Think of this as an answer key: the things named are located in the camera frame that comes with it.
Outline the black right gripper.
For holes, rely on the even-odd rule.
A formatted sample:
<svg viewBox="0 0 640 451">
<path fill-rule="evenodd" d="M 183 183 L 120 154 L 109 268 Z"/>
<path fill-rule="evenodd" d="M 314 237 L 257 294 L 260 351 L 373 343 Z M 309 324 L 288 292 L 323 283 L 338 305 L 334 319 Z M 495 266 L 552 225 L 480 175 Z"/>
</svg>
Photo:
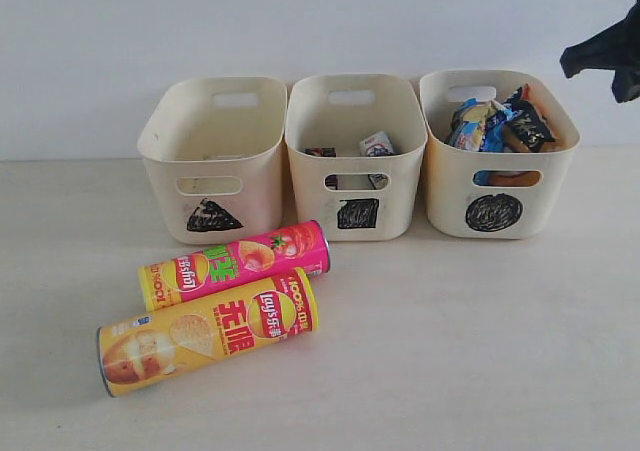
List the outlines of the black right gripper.
<svg viewBox="0 0 640 451">
<path fill-rule="evenodd" d="M 567 47 L 560 65 L 566 78 L 583 70 L 615 70 L 611 92 L 618 104 L 640 95 L 639 0 L 625 18 L 579 44 Z"/>
</svg>

